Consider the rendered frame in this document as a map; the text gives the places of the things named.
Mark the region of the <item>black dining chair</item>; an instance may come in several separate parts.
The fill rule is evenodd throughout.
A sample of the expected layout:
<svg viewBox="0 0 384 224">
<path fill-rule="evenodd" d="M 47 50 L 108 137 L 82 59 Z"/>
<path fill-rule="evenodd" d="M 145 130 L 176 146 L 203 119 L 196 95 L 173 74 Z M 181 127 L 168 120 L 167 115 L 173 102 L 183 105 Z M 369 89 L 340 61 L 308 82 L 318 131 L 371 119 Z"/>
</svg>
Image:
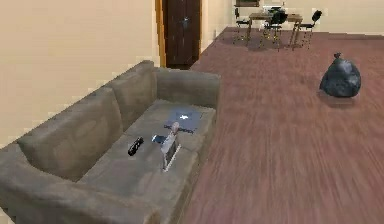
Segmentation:
<svg viewBox="0 0 384 224">
<path fill-rule="evenodd" d="M 284 11 L 276 11 L 272 18 L 267 21 L 264 26 L 263 38 L 272 39 L 272 43 L 277 45 L 277 49 L 280 49 L 280 35 L 282 24 L 287 20 L 288 14 Z"/>
<path fill-rule="evenodd" d="M 237 30 L 236 30 L 236 35 L 233 38 L 233 42 L 246 40 L 247 33 L 241 34 L 240 31 L 242 27 L 247 27 L 249 25 L 249 19 L 246 17 L 240 16 L 240 10 L 238 7 L 234 9 L 234 15 L 235 15 Z"/>
<path fill-rule="evenodd" d="M 316 25 L 316 22 L 321 18 L 322 12 L 320 10 L 316 10 L 312 17 L 311 23 L 303 23 L 298 26 L 299 31 L 304 31 L 302 40 L 301 40 L 301 46 L 307 45 L 310 46 L 311 38 L 313 35 L 313 28 Z"/>
</svg>

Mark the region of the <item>grey closed laptop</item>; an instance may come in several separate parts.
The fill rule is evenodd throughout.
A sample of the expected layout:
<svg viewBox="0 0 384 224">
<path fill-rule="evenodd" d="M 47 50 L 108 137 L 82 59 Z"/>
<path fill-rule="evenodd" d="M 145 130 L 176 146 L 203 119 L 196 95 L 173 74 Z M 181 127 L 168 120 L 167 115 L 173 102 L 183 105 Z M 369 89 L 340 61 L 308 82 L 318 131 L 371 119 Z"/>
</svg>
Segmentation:
<svg viewBox="0 0 384 224">
<path fill-rule="evenodd" d="M 194 133 L 198 128 L 201 117 L 202 113 L 192 107 L 175 108 L 169 113 L 164 127 L 171 128 L 175 122 L 178 122 L 180 131 Z"/>
</svg>

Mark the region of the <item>black remote control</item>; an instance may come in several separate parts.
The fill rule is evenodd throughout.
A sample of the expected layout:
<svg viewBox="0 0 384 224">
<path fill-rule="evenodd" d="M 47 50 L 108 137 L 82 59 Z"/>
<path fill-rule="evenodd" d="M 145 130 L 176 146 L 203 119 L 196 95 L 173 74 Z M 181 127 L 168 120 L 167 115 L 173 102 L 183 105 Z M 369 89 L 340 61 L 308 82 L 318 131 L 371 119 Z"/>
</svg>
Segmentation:
<svg viewBox="0 0 384 224">
<path fill-rule="evenodd" d="M 142 137 L 138 137 L 133 143 L 132 145 L 129 147 L 127 153 L 130 155 L 130 156 L 133 156 L 136 154 L 136 152 L 138 151 L 138 149 L 140 148 L 140 146 L 144 143 L 144 139 Z"/>
</svg>

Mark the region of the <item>dark brown room door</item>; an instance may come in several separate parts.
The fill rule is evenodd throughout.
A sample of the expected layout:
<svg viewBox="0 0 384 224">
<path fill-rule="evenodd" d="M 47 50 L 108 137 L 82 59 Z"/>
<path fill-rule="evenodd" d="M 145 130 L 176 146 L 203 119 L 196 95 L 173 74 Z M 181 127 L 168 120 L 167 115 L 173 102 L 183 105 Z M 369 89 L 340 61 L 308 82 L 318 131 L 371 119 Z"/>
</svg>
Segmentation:
<svg viewBox="0 0 384 224">
<path fill-rule="evenodd" d="M 162 0 L 166 66 L 189 69 L 198 59 L 201 0 Z"/>
</svg>

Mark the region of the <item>grey-brown fabric sofa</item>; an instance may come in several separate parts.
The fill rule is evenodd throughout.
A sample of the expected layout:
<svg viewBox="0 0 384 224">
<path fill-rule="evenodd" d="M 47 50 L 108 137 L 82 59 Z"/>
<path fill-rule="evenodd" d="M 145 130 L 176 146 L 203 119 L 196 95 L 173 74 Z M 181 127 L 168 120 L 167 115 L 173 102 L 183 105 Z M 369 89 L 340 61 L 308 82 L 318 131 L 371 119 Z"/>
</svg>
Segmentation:
<svg viewBox="0 0 384 224">
<path fill-rule="evenodd" d="M 215 133 L 220 78 L 142 61 L 0 149 L 0 209 L 14 224 L 179 224 Z M 202 113 L 163 171 L 164 124 Z M 135 155 L 127 151 L 142 137 Z"/>
</svg>

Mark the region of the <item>brown wooden dining table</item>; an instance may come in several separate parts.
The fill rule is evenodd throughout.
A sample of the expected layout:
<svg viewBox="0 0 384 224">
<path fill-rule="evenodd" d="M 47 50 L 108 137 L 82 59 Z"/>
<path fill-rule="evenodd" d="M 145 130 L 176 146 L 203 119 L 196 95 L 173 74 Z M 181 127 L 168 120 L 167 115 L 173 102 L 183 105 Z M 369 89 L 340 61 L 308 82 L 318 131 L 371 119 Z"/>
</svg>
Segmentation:
<svg viewBox="0 0 384 224">
<path fill-rule="evenodd" d="M 299 33 L 300 33 L 298 26 L 300 24 L 302 24 L 303 17 L 299 14 L 290 14 L 290 13 L 287 13 L 287 14 L 288 14 L 288 17 L 287 17 L 287 20 L 285 22 L 293 22 L 294 23 L 293 30 L 292 30 L 290 40 L 289 40 L 289 47 L 292 50 L 294 50 L 296 47 L 297 41 L 298 41 Z M 252 13 L 249 16 L 249 25 L 248 25 L 247 30 L 246 30 L 246 33 L 247 33 L 246 42 L 249 42 L 249 40 L 250 40 L 253 21 L 257 20 L 257 21 L 266 21 L 267 22 L 268 20 L 270 20 L 272 18 L 272 16 L 273 16 L 273 14 L 271 14 L 271 13 L 262 13 L 262 12 Z M 266 40 L 266 39 L 262 40 L 262 38 L 263 38 L 263 31 L 262 31 L 262 37 L 259 41 L 259 46 L 262 46 L 263 41 Z"/>
</svg>

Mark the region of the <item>black rubbish bag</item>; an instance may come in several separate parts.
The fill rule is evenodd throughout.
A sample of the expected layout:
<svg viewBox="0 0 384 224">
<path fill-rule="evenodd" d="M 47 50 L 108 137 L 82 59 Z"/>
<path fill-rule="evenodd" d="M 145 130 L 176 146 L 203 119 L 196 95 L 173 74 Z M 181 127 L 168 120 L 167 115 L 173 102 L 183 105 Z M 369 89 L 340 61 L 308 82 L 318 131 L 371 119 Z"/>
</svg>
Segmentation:
<svg viewBox="0 0 384 224">
<path fill-rule="evenodd" d="M 352 98 L 361 88 L 360 71 L 352 61 L 341 55 L 341 52 L 334 54 L 334 60 L 323 75 L 319 89 L 332 97 Z"/>
</svg>

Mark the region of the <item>dark framed wall picture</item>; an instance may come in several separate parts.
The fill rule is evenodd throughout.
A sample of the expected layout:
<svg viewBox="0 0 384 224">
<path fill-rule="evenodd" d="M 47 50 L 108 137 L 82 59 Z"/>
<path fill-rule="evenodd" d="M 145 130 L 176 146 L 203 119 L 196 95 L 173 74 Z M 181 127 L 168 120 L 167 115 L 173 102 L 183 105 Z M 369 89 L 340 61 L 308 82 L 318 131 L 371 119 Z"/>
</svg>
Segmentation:
<svg viewBox="0 0 384 224">
<path fill-rule="evenodd" d="M 259 7 L 260 0 L 236 0 L 235 7 Z"/>
</svg>

